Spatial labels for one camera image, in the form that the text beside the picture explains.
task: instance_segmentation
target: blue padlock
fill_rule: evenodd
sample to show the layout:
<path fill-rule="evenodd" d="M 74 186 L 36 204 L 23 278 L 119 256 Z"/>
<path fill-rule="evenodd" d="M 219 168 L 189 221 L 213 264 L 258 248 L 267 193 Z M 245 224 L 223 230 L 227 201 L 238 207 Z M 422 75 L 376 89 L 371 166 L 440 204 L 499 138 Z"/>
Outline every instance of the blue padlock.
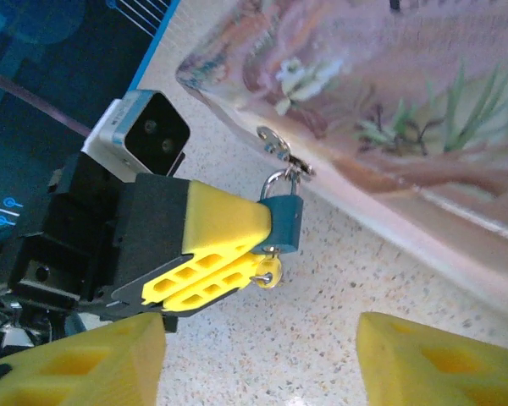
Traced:
<path fill-rule="evenodd" d="M 268 197 L 269 190 L 280 178 L 290 179 L 290 194 Z M 252 249 L 253 254 L 289 254 L 299 249 L 303 199 L 297 195 L 298 183 L 298 173 L 282 169 L 272 174 L 263 184 L 259 203 L 271 211 L 271 233 Z"/>

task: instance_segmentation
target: screw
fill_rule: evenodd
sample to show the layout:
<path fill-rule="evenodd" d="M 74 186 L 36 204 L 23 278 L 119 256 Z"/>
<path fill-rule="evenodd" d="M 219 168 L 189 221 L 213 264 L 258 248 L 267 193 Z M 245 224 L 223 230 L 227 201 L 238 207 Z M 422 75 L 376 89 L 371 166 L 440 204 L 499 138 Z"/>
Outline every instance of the screw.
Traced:
<path fill-rule="evenodd" d="M 265 145 L 265 151 L 269 152 L 270 154 L 273 154 L 277 149 L 273 144 L 266 144 Z"/>
<path fill-rule="evenodd" d="M 290 159 L 290 154 L 286 151 L 283 151 L 283 152 L 279 152 L 277 154 L 277 158 L 280 160 L 280 161 L 284 161 L 284 162 L 287 162 L 289 159 Z"/>

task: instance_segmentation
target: white flower illustration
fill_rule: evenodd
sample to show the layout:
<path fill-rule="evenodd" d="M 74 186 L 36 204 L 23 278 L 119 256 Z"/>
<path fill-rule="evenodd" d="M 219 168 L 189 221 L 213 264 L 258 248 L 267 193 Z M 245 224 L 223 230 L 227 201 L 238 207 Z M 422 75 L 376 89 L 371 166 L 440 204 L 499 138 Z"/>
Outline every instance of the white flower illustration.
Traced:
<path fill-rule="evenodd" d="M 343 61 L 312 63 L 309 66 L 303 66 L 298 58 L 283 61 L 275 75 L 285 94 L 285 98 L 274 107 L 277 113 L 284 116 L 294 102 L 303 102 L 319 94 L 339 74 L 342 65 Z"/>
<path fill-rule="evenodd" d="M 217 85 L 228 76 L 228 67 L 224 64 L 217 66 L 211 75 L 211 85 Z"/>

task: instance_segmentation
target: padlock shackle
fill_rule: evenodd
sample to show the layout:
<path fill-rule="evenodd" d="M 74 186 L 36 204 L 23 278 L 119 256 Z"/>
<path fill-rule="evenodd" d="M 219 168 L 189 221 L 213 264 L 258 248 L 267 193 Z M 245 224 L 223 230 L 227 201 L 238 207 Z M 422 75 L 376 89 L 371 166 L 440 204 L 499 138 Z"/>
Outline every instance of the padlock shackle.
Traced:
<path fill-rule="evenodd" d="M 266 181 L 263 183 L 262 186 L 262 193 L 260 194 L 260 200 L 266 199 L 268 197 L 269 190 L 271 189 L 271 186 L 275 182 L 277 182 L 280 178 L 286 176 L 290 176 L 291 180 L 291 191 L 290 193 L 292 195 L 297 195 L 297 184 L 299 183 L 299 175 L 294 172 L 290 171 L 289 169 L 281 169 L 275 173 L 273 173 L 271 176 L 269 176 Z"/>

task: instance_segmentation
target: camera lens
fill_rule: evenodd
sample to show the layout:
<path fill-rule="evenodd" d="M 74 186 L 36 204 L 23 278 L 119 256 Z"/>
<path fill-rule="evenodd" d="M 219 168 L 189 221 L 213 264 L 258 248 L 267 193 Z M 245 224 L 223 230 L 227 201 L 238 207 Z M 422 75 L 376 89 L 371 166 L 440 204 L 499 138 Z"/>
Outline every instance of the camera lens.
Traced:
<path fill-rule="evenodd" d="M 174 142 L 170 138 L 162 141 L 162 151 L 164 154 L 171 154 L 174 150 Z"/>
<path fill-rule="evenodd" d="M 156 124 L 156 121 L 154 120 L 147 120 L 145 124 L 143 124 L 143 129 L 147 134 L 153 135 L 156 133 L 156 130 L 158 129 L 158 124 Z"/>

